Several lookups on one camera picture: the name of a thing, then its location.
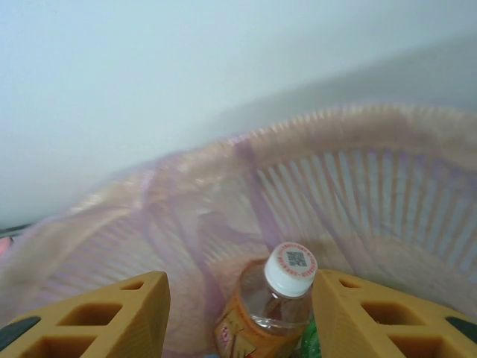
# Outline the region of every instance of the bottle cap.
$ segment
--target bottle cap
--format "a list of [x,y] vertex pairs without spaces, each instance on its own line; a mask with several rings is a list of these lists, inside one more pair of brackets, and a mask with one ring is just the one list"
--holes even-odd
[[295,242],[284,242],[265,264],[265,278],[271,288],[286,297],[305,295],[315,278],[318,264],[310,250]]

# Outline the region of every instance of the plastic basket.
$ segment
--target plastic basket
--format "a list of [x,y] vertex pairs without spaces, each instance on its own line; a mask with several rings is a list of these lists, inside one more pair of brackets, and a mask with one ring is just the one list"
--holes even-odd
[[164,357],[212,353],[239,272],[281,241],[477,319],[477,118],[353,107],[177,154],[28,230],[0,261],[0,324],[164,270]]

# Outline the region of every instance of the orange bottle label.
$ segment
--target orange bottle label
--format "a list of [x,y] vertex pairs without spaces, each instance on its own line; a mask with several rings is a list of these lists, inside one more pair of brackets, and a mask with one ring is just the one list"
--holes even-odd
[[214,329],[222,358],[286,358],[297,347],[301,334],[278,336],[261,329],[245,310],[237,287]]

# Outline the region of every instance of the white wall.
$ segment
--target white wall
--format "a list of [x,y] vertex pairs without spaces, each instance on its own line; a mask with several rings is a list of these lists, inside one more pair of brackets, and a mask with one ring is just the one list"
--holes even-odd
[[0,228],[325,105],[475,109],[477,1],[0,2]]

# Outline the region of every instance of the orange plastic piece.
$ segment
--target orange plastic piece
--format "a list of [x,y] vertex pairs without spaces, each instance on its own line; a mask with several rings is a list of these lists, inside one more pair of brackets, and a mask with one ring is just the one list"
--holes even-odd
[[165,273],[132,277],[16,318],[41,320],[0,358],[161,357],[169,305]]
[[446,317],[466,316],[332,270],[319,270],[313,309],[323,358],[476,358]]

